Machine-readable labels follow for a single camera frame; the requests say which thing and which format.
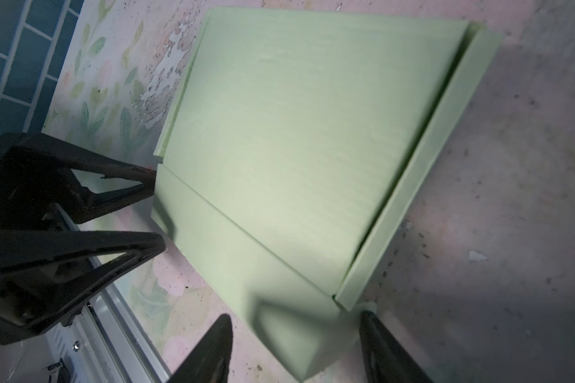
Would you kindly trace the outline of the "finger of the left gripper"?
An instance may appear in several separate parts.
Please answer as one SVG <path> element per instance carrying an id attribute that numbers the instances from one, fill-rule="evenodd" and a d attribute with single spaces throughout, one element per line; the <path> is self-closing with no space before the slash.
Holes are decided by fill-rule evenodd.
<path id="1" fill-rule="evenodd" d="M 75 223 L 85 223 L 135 204 L 154 194 L 157 173 L 126 164 L 43 133 L 11 133 L 11 149 L 30 161 L 42 189 Z M 96 193 L 83 186 L 74 171 L 104 179 L 133 181 L 134 186 Z"/>
<path id="2" fill-rule="evenodd" d="M 0 231 L 0 345 L 66 325 L 112 282 L 165 250 L 131 231 Z"/>

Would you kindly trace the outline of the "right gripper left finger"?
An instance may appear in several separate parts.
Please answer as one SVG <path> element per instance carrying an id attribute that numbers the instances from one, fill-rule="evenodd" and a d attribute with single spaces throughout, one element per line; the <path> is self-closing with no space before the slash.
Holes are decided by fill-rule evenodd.
<path id="1" fill-rule="evenodd" d="M 222 314 L 172 374 L 168 383 L 227 383 L 232 351 L 232 320 L 228 314 Z"/>

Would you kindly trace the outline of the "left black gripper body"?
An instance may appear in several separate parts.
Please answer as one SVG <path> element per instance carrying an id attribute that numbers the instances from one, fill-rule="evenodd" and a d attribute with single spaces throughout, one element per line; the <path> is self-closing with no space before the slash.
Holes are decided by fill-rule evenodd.
<path id="1" fill-rule="evenodd" d="M 54 305 L 58 286 L 76 271 L 56 263 L 57 237 L 69 231 L 50 186 L 70 170 L 75 145 L 41 133 L 0 137 L 0 345 L 71 323 L 75 307 Z"/>

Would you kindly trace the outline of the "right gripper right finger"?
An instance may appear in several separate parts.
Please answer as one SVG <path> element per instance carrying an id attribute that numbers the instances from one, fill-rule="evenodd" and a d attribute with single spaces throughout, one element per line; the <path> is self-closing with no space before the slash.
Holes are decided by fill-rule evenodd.
<path id="1" fill-rule="evenodd" d="M 367 382 L 433 382 L 372 311 L 361 313 L 359 337 Z"/>

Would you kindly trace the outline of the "light green paper box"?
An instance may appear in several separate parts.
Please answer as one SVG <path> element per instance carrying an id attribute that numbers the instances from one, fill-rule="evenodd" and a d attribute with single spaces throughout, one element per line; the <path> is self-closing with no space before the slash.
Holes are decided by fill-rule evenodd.
<path id="1" fill-rule="evenodd" d="M 501 39 L 465 20 L 207 12 L 151 216 L 295 379 L 356 341 L 361 295 Z"/>

